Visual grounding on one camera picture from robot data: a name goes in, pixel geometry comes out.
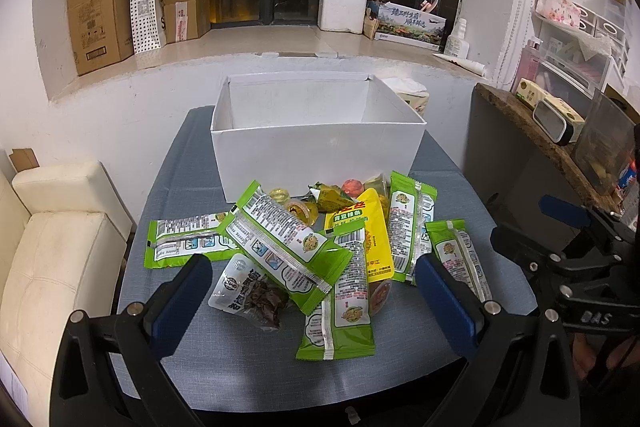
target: white foam box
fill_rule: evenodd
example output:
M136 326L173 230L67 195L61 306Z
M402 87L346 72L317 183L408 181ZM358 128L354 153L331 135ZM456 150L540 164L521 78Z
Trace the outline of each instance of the white foam box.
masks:
M234 203L254 179L301 196L316 182L408 173L425 127L367 73L254 73L223 83L211 138L225 199Z
M318 27L322 31L360 34L367 0L320 0Z

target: cream leather armchair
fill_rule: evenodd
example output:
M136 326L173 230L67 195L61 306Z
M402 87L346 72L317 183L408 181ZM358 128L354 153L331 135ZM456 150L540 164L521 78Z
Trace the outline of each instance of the cream leather armchair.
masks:
M53 369L75 309L109 315L131 220L97 162L0 174L0 350L49 425Z

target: table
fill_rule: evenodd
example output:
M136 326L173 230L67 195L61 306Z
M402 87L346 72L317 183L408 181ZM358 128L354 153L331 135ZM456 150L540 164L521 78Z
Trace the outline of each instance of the table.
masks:
M476 84L474 93L493 105L531 140L564 176L584 205L619 211L611 196L599 195L571 159L574 144L560 147L553 143L542 128L533 121L532 111L513 93L481 83Z
M212 107L189 111L147 198L124 275L118 311L146 301L178 268L145 269L149 220L228 210L210 137ZM460 170L425 132L410 176L438 189L435 219L466 219L494 298L512 313L536 307L520 268L495 253L494 222ZM227 261L212 264L218 281ZM280 331L266 333L241 317L210 308L206 299L174 356L162 365L193 409L269 412L337 403L376 393L432 373L457 357L417 288L393 283L385 307L372 320L373 357L332 362L295 360L304 315L281 315ZM137 397L122 358L114 369L125 393Z

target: yellow package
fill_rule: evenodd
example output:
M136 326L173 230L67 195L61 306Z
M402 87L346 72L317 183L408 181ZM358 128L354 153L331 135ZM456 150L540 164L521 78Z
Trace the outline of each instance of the yellow package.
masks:
M389 279L394 274L389 237L386 233L385 217L380 198L375 188L368 188L352 204L333 214L326 214L324 229L329 230L338 223L348 223L364 218L365 250L367 256L367 281L369 283Z

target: white plastic bottle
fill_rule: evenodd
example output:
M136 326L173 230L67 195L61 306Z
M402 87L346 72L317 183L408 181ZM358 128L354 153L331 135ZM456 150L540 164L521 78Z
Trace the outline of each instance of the white plastic bottle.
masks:
M447 38L444 54L450 57L466 58L469 54L469 43L465 41L466 19L459 18Z

